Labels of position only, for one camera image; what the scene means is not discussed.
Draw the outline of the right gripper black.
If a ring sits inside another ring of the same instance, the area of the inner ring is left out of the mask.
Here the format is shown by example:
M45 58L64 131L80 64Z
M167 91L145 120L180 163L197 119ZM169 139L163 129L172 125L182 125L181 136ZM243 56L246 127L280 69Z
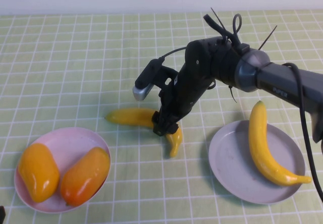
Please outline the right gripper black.
M152 115L153 132L161 135L161 125L168 126L167 134L175 134L179 128L177 122L191 112L211 83L210 70L183 66L163 93L160 112Z

